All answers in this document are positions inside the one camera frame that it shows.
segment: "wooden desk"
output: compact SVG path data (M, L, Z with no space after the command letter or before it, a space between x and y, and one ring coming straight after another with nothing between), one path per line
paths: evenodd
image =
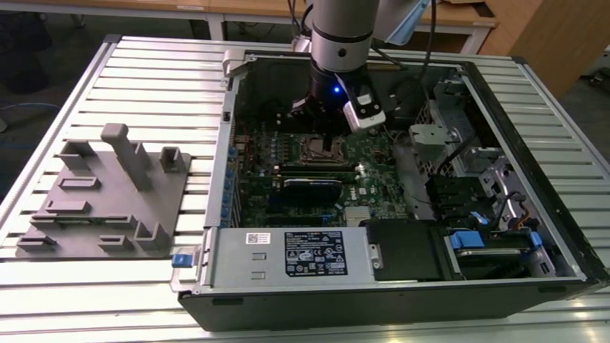
M306 11L306 2L297 1L297 17ZM217 16L210 21L210 31L222 32L222 23L226 21L246 21L290 24L290 11L286 0L210 0L207 12ZM429 32L431 23L431 11L426 11L417 31ZM463 54L477 54L483 45L490 30L498 26L497 18L481 17L470 5L451 5L441 3L437 14L437 32L446 34L462 34L469 38L462 47Z
M213 40L226 40L225 23L246 21L290 24L286 0L0 0L0 10L42 13L90 14L103 16L140 16L148 18L206 20ZM303 0L297 1L297 16L306 11ZM438 5L437 32L469 36L463 54L477 54L495 18L485 18L467 5ZM430 11L417 31L430 31Z
M487 0L502 24L482 54L522 56L556 97L564 96L610 44L609 0Z

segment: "power supply label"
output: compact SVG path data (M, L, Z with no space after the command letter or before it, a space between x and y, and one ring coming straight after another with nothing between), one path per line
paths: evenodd
M286 232L286 274L290 277L347 275L343 233Z

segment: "blue tab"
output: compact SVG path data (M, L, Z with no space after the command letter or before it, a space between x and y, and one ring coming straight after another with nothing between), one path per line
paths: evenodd
M530 240L532 244L534 244L534 247L542 247L542 238L538 232L530 232Z
M454 249L462 248L462 242L459 241L458 236L455 236L454 234L451 236L449 236L449 241L451 242L451 248L454 248Z
M174 268L191 268L193 267L193 255L176 254L172 256L172 267Z
M327 224L327 223L331 221L331 219L333 219L334 216L335 216L334 214L323 214L323 215L321 216L321 217L322 217L322 223L323 223L323 224Z
M229 147L229 160L235 161L238 158L238 149L234 146Z
M470 212L470 214L471 214L473 216L475 216L475 218L477 218L477 220L478 220L478 222L479 222L481 224L483 224L483 225L487 225L487 224L489 224L487 218L485 218L478 212Z
M451 247L461 248L485 248L483 239L477 231L458 231L449 236Z

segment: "barcode label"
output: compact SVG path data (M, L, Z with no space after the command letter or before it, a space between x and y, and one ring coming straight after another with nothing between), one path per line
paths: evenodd
M246 234L246 244L271 244L271 234Z

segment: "aluminum extrusion table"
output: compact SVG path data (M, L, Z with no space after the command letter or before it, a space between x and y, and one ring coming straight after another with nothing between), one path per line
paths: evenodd
M287 51L287 45L111 37L99 49L34 157L0 206L0 341L144 342L592 342L610 340L610 288L542 304L506 319L310 329L206 332L184 312L168 260L20 262L15 243L62 169L67 139L92 139L107 122L130 125L147 151L178 145L194 157L176 247L198 244L219 127L226 49ZM395 52L421 58L421 53ZM477 63L585 235L610 265L609 165L526 64L508 57L434 54ZM182 273L182 281L194 274Z

